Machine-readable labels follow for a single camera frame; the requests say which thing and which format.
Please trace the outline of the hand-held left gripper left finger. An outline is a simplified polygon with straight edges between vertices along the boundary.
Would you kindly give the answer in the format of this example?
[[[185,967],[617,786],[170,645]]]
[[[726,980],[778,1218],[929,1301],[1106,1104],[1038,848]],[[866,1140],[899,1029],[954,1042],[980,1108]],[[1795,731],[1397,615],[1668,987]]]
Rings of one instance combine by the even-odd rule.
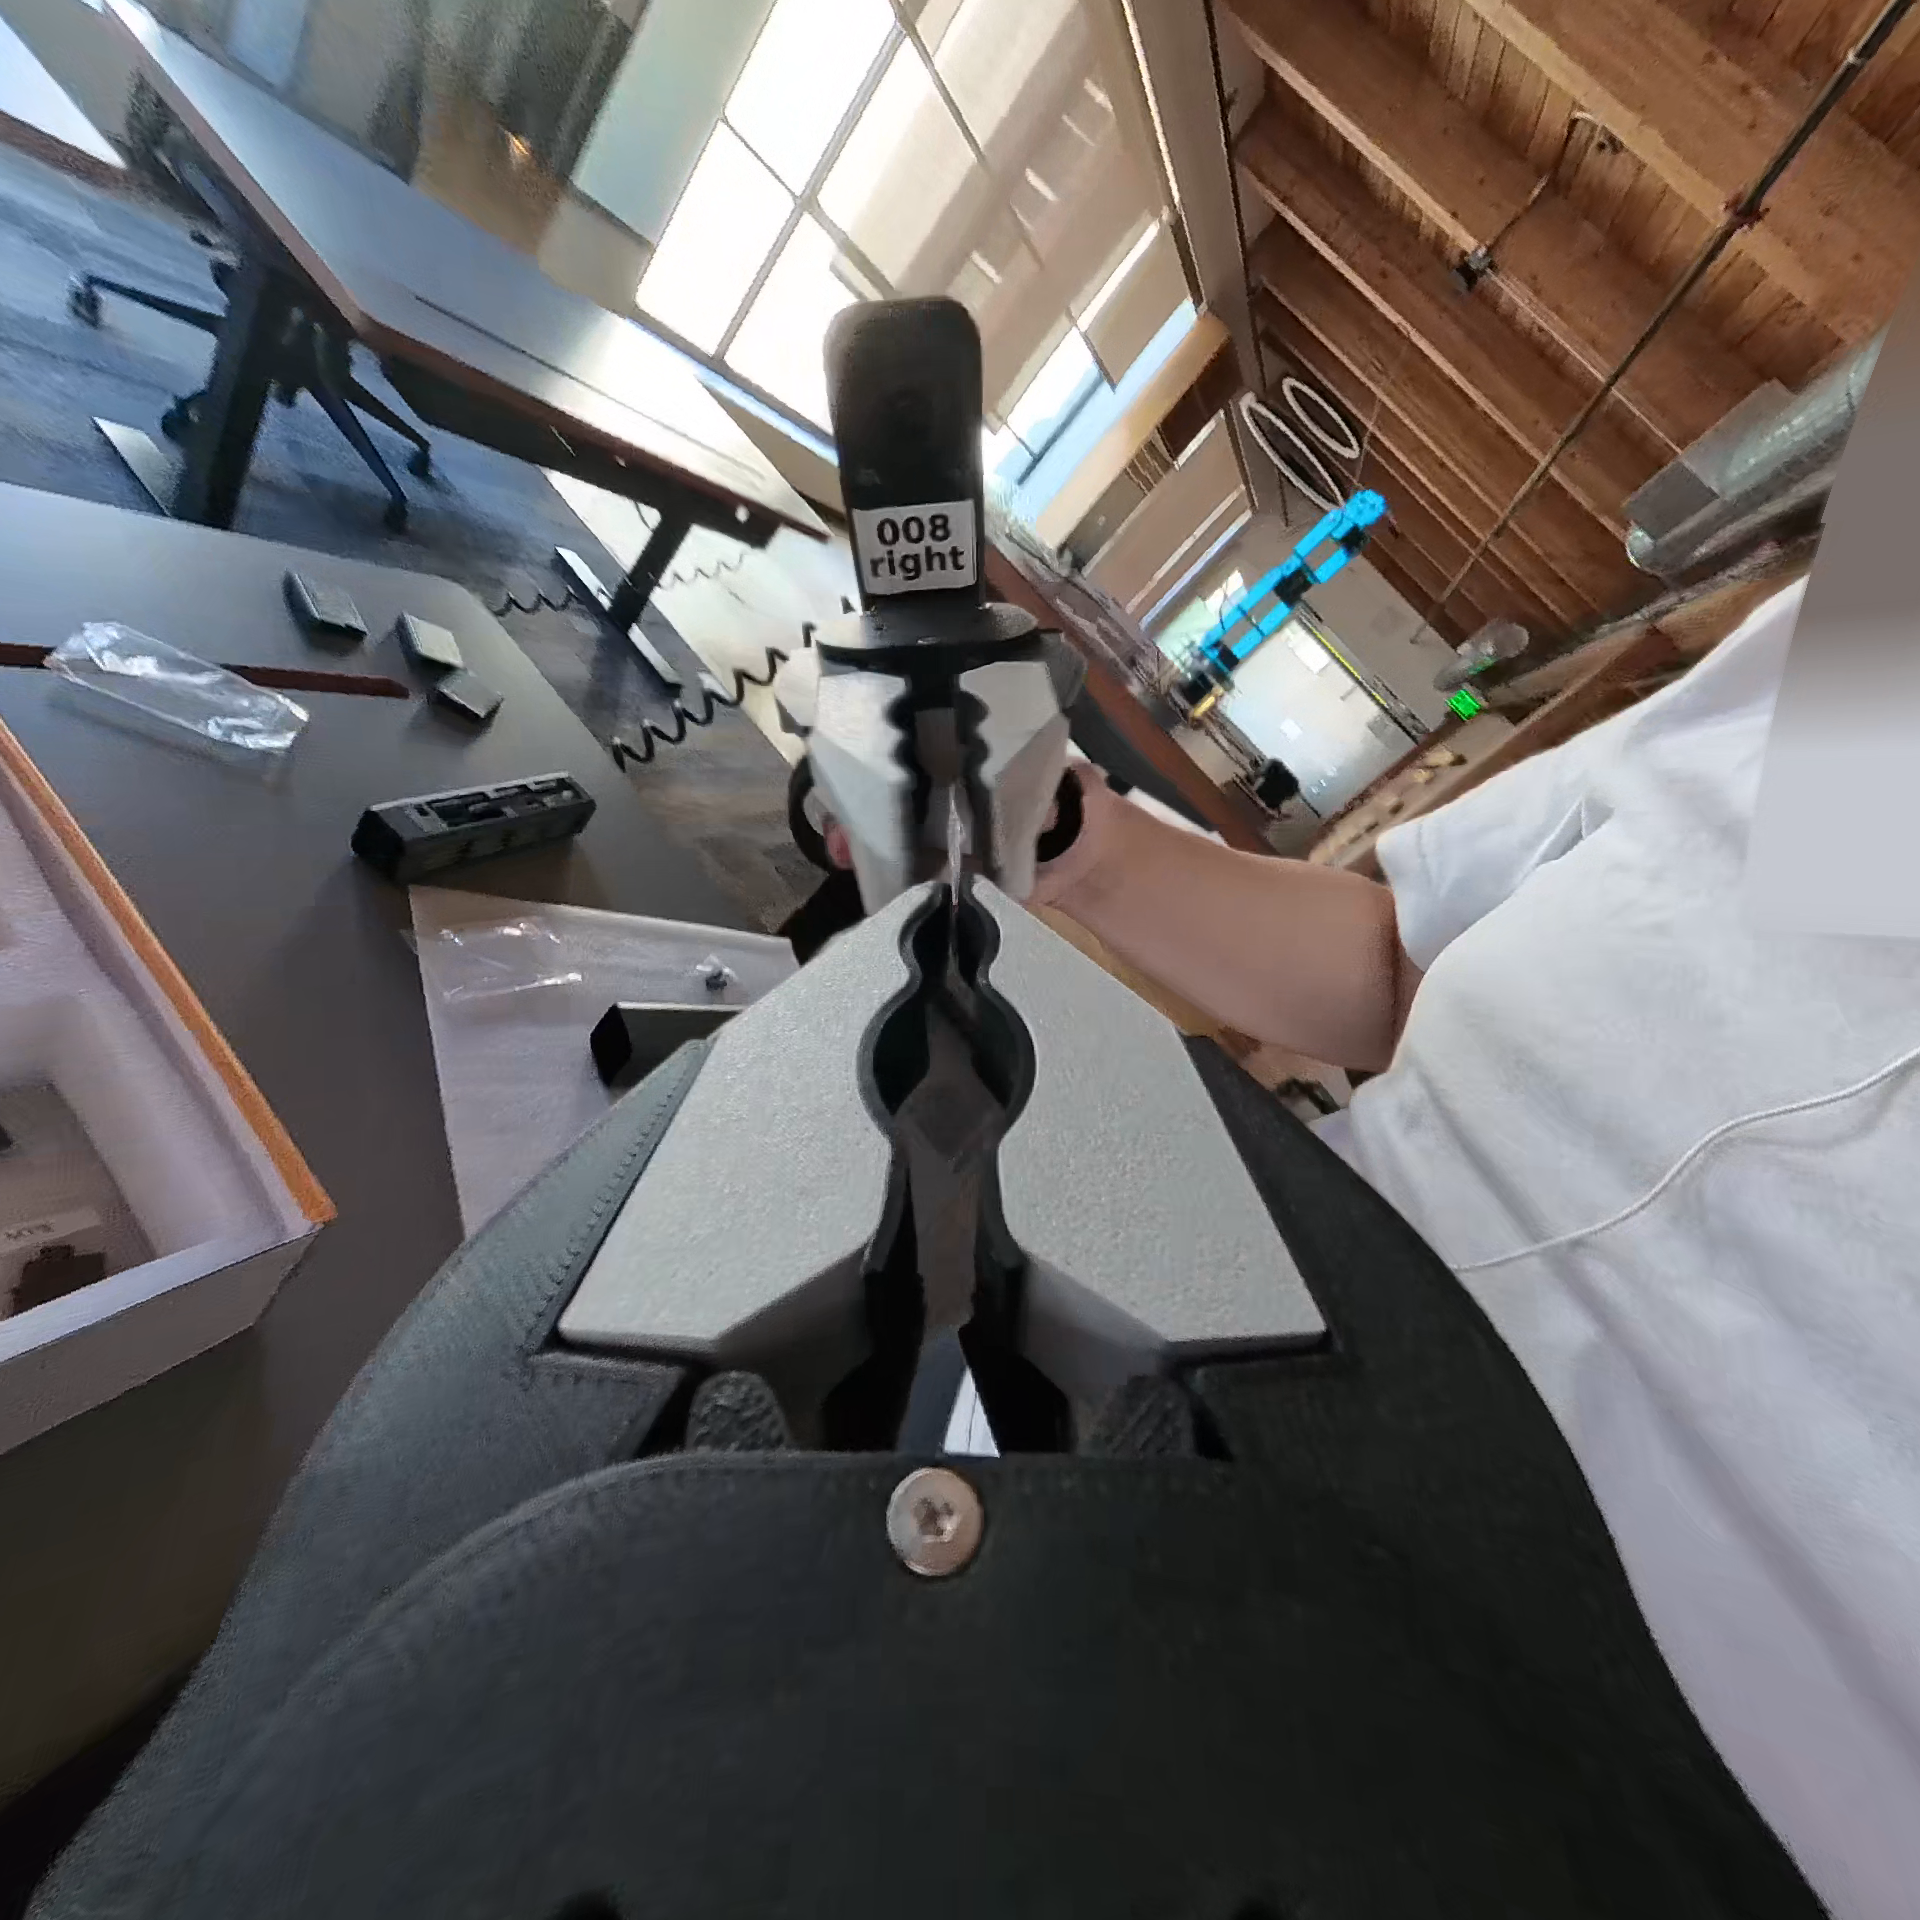
[[[911,889],[732,1015],[560,1342],[767,1386],[796,1439],[893,1453],[929,1305],[899,1109],[930,1067],[954,893]]]

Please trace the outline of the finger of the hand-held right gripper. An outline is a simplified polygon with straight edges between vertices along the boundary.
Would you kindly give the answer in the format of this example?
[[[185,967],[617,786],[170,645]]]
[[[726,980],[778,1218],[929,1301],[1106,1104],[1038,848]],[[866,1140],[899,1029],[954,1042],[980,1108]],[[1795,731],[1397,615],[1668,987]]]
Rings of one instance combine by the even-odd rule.
[[[826,672],[813,714],[813,783],[842,830],[868,917],[921,886],[923,795],[906,681]]]
[[[1026,901],[1069,764],[1069,714],[1043,659],[967,672],[967,826],[977,876]]]

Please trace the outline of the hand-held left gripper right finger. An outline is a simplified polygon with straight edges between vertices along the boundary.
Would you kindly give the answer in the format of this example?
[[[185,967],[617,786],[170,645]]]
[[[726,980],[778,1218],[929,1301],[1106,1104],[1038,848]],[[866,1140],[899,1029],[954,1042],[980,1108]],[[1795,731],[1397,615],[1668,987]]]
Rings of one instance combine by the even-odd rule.
[[[1233,1060],[986,880],[959,893],[959,964],[1002,1108],[962,1327],[989,1449],[1069,1453],[1075,1422],[1133,1379],[1324,1348],[1206,1076],[1233,1084]]]

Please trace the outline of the person's right forearm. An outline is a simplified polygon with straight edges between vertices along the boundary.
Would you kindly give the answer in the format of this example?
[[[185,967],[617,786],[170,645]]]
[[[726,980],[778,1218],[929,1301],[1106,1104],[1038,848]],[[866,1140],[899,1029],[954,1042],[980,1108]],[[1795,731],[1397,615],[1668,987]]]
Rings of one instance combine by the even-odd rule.
[[[1423,980],[1383,880],[1219,842],[1155,856],[1097,934],[1220,1024],[1365,1076],[1395,1060]]]

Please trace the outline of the dark grey desk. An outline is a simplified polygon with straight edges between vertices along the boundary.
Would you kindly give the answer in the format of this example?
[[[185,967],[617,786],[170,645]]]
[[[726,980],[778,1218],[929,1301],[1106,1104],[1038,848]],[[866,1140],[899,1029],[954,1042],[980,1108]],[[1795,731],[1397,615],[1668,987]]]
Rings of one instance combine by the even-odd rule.
[[[347,589],[362,645],[307,638],[282,577]],[[412,913],[351,856],[373,802],[571,774],[571,848],[467,886],[758,931],[465,589],[61,494],[2,488],[2,639],[125,620],[217,664],[402,681],[417,610],[493,670],[465,731],[404,692],[317,692],[273,770],[87,718],[2,670],[2,718],[76,814],[338,1205],[253,1334],[2,1457],[2,1799],[111,1744],[214,1639],[273,1503],[351,1379],[461,1245]]]

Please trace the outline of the person's right hand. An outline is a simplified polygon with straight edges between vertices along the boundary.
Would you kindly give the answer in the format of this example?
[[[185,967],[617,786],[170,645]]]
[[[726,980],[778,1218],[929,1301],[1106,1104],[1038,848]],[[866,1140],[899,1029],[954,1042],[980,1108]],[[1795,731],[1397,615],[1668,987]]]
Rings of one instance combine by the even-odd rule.
[[[1094,923],[1102,909],[1124,899],[1155,856],[1191,854],[1206,842],[1210,836],[1169,806],[1116,789],[1090,762],[1072,762],[1038,839],[1026,905]]]

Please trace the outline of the black rectangular part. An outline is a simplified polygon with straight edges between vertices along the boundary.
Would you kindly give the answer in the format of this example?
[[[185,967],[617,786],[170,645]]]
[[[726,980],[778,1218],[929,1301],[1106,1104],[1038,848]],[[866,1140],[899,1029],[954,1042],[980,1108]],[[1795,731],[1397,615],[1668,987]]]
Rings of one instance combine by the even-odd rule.
[[[593,1076],[607,1090],[634,1090],[672,1053],[710,1042],[738,1012],[728,1003],[614,1003],[587,1032]]]

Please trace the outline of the white foam sheet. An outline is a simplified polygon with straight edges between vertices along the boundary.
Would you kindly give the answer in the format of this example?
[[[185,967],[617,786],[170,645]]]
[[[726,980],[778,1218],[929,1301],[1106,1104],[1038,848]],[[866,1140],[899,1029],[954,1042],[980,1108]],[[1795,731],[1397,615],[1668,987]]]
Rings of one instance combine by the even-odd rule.
[[[587,1032],[614,1003],[751,1005],[793,977],[793,946],[773,934],[584,905],[513,901],[465,889],[416,886],[416,928],[547,917],[566,936],[584,983],[543,996],[440,1005],[423,983],[443,1144],[465,1236],[481,1231],[560,1154],[607,1113]]]

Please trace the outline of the flat clear plastic bag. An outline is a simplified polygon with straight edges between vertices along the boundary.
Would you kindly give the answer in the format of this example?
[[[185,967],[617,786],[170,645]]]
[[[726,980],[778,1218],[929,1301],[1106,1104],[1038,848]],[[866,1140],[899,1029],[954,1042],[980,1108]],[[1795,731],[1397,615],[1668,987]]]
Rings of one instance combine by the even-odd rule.
[[[416,955],[423,983],[440,1005],[543,996],[584,983],[566,936],[547,917],[423,923]]]

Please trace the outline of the dark table wooden edge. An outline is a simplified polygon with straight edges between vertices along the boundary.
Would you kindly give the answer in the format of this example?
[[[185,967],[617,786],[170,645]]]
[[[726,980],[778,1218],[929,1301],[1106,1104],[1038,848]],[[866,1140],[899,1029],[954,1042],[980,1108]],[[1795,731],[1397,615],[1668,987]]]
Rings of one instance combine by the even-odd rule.
[[[172,517],[232,527],[272,389],[272,338],[305,315],[365,345],[423,420],[657,510],[610,592],[571,565],[622,635],[641,625],[691,528],[749,550],[782,528],[829,535],[696,359],[563,292],[529,254],[207,58],[143,8],[109,5],[104,15],[175,118],[185,175],[240,239]]]

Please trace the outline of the person's white t-shirt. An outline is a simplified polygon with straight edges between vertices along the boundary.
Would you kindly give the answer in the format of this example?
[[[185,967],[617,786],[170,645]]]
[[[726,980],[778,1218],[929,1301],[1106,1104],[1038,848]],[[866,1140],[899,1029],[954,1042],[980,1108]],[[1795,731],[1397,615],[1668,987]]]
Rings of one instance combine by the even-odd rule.
[[[1834,1916],[1918,1916],[1918,943],[1754,923],[1805,589],[1378,842],[1422,971],[1339,1154],[1555,1410]]]

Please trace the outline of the black mesh office chair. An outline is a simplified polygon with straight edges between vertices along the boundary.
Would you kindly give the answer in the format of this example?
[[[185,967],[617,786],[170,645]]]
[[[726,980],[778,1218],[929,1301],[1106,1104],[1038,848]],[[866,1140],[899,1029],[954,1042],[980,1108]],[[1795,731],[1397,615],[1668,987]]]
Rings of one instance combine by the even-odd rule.
[[[217,254],[214,282],[227,303],[204,312],[127,282],[81,275],[70,282],[70,312],[101,327],[101,303],[125,300],[172,322],[214,338],[207,384],[181,394],[159,415],[159,436],[96,418],[121,468],[138,480],[159,517],[214,528],[235,522],[240,497],[253,475],[253,451],[269,403],[294,405],[310,394],[338,436],[369,468],[387,494],[381,522],[408,527],[408,494],[365,420],[379,420],[408,445],[408,470],[435,475],[428,439],[392,405],[373,394],[351,367],[351,329],[315,282],[277,243],[247,239],[235,254]]]

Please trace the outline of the orange white foam-lined box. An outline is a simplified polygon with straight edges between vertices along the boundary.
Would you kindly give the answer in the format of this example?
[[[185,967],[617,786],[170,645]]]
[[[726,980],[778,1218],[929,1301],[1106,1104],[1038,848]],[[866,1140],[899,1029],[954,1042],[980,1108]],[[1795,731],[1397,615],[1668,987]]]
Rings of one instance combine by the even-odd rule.
[[[2,731],[2,1449],[247,1334],[334,1214]]]

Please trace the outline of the crumpled clear plastic wrap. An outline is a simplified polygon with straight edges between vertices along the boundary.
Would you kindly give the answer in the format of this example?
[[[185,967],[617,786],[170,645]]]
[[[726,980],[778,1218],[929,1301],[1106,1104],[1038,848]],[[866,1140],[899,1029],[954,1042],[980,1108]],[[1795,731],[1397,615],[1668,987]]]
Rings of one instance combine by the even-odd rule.
[[[310,728],[300,702],[121,620],[85,620],[39,667],[91,714],[198,753],[273,762]]]

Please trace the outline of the metal air duct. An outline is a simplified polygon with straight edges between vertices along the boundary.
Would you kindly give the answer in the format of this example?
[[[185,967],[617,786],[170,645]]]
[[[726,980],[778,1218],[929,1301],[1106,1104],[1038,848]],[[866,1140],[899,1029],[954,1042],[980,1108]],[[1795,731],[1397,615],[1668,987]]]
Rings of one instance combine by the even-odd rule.
[[[1740,399],[1625,500],[1625,560],[1678,580],[1822,505],[1889,338],[1880,327],[1799,392],[1767,382]]]

